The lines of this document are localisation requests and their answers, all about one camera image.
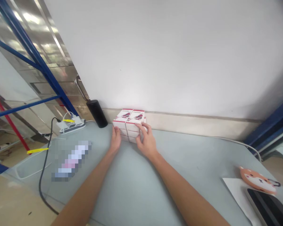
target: white paper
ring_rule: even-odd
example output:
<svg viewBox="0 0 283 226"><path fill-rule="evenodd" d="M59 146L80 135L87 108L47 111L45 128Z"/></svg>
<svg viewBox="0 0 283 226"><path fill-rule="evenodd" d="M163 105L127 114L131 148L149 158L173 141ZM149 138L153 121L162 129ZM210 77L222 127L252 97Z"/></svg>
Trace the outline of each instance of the white paper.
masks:
<svg viewBox="0 0 283 226"><path fill-rule="evenodd" d="M247 188L253 188L239 178L223 178L223 180L245 216L251 221L252 225L262 226L259 217L245 194Z"/></svg>

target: black cable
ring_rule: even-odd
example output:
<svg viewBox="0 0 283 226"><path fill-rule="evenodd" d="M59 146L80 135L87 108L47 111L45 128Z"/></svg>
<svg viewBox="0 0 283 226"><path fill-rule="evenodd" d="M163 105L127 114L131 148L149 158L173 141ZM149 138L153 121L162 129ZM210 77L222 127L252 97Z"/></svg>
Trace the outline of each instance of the black cable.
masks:
<svg viewBox="0 0 283 226"><path fill-rule="evenodd" d="M54 119L56 119L58 122L61 122L61 120L57 119L56 117L54 117L54 118L51 120L50 137L49 137L49 142L48 142L47 148L49 148L50 141L51 141L51 136L53 135L53 120L54 120ZM40 180L39 180L39 193L40 193L40 197L41 197L42 201L45 203L45 205L46 205L49 209L51 209L52 212L54 212L56 215L58 215L59 212L56 211L51 205L49 205L49 203L45 200L45 198L44 198L44 196L43 196L43 194L42 194L42 191L41 191L41 182L42 182L42 177L43 177L44 169L45 169L45 166L46 166L48 151L49 151L49 149L46 150L46 156L45 156L45 160L44 160L44 166L43 166L43 169L42 169L42 172L41 172L41 176L40 176Z"/></svg>

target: cord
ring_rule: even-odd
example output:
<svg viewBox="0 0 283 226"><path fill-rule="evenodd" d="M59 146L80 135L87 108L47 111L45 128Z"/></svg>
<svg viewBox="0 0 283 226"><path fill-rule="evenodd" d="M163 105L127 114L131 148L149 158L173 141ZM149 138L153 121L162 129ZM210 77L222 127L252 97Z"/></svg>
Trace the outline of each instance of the cord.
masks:
<svg viewBox="0 0 283 226"><path fill-rule="evenodd" d="M245 144L245 143L242 143L242 142L239 142L239 141L235 141L235 140L231 140L231 139L228 139L228 138L223 138L223 137L213 137L213 138L219 138L219 139L222 139L222 140L231 141L231 142L238 143L238 144L242 144L242 145L244 145L244 146L246 146L246 147L249 147L249 148L251 148L252 150L254 150L254 151L256 152L256 154L258 155L259 161L262 162L260 153L259 153L256 149L254 149L252 146L249 146L249 145L247 145L247 144Z"/></svg>
<svg viewBox="0 0 283 226"><path fill-rule="evenodd" d="M71 114L74 116L74 114L73 114L71 111L68 111L68 112L66 112L65 115L63 116L63 120L62 120L62 121L64 121L65 116L67 115L67 113L71 113ZM63 126L63 133L62 133L62 134L64 134L64 133L65 133L64 123L62 123L62 126Z"/></svg>
<svg viewBox="0 0 283 226"><path fill-rule="evenodd" d="M53 119L51 120L51 127L50 127L50 137L49 137L49 142L48 142L48 145L47 145L47 148L49 148L49 144L50 144L50 141L51 141L51 137L53 135L53 120L56 119L58 122L61 122L61 120L57 119L56 117L53 117ZM56 211L44 198L43 194L42 194L42 191L41 191L41 182L42 182L42 177L43 177L43 173L44 173L44 169L45 169L45 166L46 166L46 161L47 161L47 156L48 156L48 151L49 149L46 150L46 156L45 156L45 160L44 160L44 165L43 165L43 169L42 169L42 172L41 172L41 176L40 176L40 180L39 180L39 194L40 194L40 197L42 199L42 201L45 203L45 205L51 209L52 212L54 212L56 215L59 214L58 211Z"/></svg>

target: finger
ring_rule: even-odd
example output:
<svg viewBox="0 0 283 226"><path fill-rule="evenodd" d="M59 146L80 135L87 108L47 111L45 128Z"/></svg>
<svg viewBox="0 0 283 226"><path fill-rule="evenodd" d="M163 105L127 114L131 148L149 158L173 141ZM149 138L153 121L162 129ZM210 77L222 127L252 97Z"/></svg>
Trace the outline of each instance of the finger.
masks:
<svg viewBox="0 0 283 226"><path fill-rule="evenodd" d="M115 128L114 126L112 126L112 137L115 137L116 133L115 133Z"/></svg>
<svg viewBox="0 0 283 226"><path fill-rule="evenodd" d="M152 134L152 128L149 124L142 122L142 126L147 128L148 134Z"/></svg>
<svg viewBox="0 0 283 226"><path fill-rule="evenodd" d="M142 147L142 142L141 142L141 136L138 135L136 138L136 144L137 144L137 147L140 149Z"/></svg>
<svg viewBox="0 0 283 226"><path fill-rule="evenodd" d="M116 132L116 136L120 136L120 129L118 127L115 127L115 132Z"/></svg>
<svg viewBox="0 0 283 226"><path fill-rule="evenodd" d="M144 137L147 136L147 131L145 130L144 127L141 126L141 124L135 123L135 125L141 130L141 132L143 133Z"/></svg>

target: yellow tag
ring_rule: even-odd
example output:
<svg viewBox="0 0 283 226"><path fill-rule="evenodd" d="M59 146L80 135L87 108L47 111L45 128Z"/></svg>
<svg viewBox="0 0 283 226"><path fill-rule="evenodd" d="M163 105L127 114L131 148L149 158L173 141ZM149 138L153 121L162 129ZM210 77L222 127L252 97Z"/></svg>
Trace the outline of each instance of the yellow tag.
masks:
<svg viewBox="0 0 283 226"><path fill-rule="evenodd" d="M64 119L63 121L75 122L74 120L71 120L71 119Z"/></svg>
<svg viewBox="0 0 283 226"><path fill-rule="evenodd" d="M45 151L48 150L48 148L39 148L39 149L34 149L34 150L29 150L27 151L27 154L35 153L35 152L40 152L40 151Z"/></svg>

